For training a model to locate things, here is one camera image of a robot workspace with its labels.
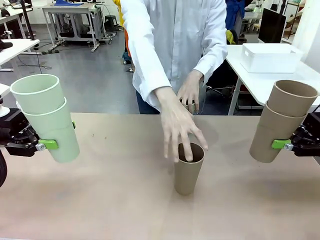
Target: white shirt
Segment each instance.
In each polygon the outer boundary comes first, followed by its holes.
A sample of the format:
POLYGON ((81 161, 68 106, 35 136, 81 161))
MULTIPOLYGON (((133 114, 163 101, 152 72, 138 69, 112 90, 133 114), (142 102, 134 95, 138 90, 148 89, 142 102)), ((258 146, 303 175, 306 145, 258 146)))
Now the white shirt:
POLYGON ((121 0, 121 8, 133 86, 158 110, 153 90, 172 87, 177 94, 193 69, 206 83, 227 56, 225 0, 121 0))

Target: white pillar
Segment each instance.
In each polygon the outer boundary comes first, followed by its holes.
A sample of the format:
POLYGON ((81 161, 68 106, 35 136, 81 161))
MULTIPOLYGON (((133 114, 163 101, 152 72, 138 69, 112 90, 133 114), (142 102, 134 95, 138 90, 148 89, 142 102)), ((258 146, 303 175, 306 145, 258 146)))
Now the white pillar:
POLYGON ((302 61, 320 73, 320 0, 307 0, 292 45, 304 52, 302 61))

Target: person's left hand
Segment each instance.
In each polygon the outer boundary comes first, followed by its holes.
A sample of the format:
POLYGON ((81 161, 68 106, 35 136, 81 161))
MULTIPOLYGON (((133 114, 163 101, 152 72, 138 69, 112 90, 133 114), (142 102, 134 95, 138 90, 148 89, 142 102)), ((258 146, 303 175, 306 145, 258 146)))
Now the person's left hand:
POLYGON ((195 103, 195 110, 199 112, 199 84, 203 81, 204 75, 198 70, 192 70, 183 85, 179 89, 177 97, 181 100, 182 105, 186 106, 188 103, 188 110, 193 113, 193 102, 195 103))

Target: dark blue pants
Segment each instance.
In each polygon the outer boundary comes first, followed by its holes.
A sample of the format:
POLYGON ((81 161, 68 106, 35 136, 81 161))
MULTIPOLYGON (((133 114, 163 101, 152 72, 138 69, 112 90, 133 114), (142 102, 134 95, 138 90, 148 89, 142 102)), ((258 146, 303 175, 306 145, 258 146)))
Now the dark blue pants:
POLYGON ((147 102, 145 102, 140 93, 136 91, 136 101, 138 102, 139 112, 140 114, 145 115, 158 115, 160 112, 155 109, 153 106, 150 106, 147 102))

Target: person's right hand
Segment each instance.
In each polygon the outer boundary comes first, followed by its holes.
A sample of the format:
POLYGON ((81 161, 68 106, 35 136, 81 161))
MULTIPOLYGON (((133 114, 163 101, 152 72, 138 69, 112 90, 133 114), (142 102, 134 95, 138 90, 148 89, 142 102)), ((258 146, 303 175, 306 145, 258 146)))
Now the person's right hand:
POLYGON ((178 97, 171 87, 161 87, 154 90, 161 104, 161 122, 164 133, 164 157, 168 158, 169 144, 174 161, 179 161, 179 137, 181 137, 185 159, 188 162, 193 160, 190 140, 188 134, 194 134, 204 149, 208 149, 207 141, 202 131, 197 128, 191 113, 180 103, 178 97))

